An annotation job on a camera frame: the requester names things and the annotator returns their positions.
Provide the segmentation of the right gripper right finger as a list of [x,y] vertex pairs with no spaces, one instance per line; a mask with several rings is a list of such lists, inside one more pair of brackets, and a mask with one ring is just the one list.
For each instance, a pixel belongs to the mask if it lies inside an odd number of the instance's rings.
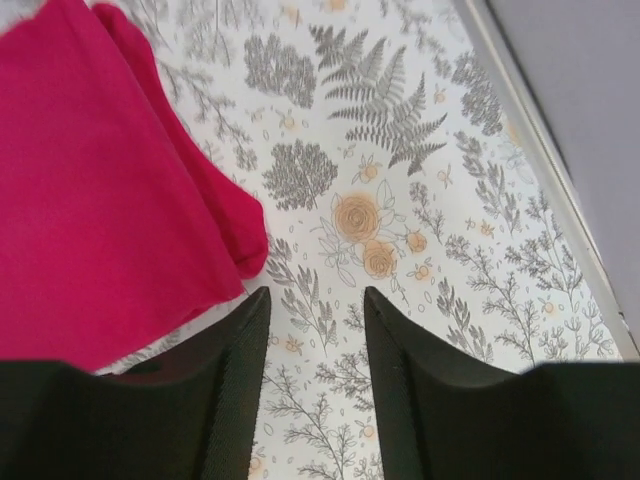
[[635,479],[639,366],[490,366],[409,320],[377,289],[364,320],[388,479]]

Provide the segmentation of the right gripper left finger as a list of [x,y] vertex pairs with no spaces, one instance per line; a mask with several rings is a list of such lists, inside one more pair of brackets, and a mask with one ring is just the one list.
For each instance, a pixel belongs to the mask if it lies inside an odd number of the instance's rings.
[[119,375],[1,366],[5,479],[244,479],[269,335],[259,288],[217,323]]

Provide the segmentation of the floral table mat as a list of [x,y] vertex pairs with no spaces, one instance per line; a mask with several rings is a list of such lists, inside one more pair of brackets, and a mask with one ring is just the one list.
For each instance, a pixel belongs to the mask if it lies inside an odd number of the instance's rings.
[[252,479],[383,475],[374,286],[518,371],[620,351],[448,1],[125,1],[209,159],[258,198],[271,331]]

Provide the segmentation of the aluminium front rail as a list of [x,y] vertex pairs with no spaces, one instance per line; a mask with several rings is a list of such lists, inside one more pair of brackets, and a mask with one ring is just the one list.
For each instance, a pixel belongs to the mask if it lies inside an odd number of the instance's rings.
[[495,14],[487,1],[456,1],[454,6],[522,142],[532,170],[547,190],[551,206],[622,358],[637,361],[639,347],[615,297],[560,150]]

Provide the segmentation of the magenta t shirt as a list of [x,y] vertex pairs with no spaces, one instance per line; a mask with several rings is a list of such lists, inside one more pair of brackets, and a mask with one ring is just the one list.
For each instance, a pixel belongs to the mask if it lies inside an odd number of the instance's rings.
[[48,1],[1,38],[1,356],[94,371],[243,293],[260,203],[184,130],[109,4]]

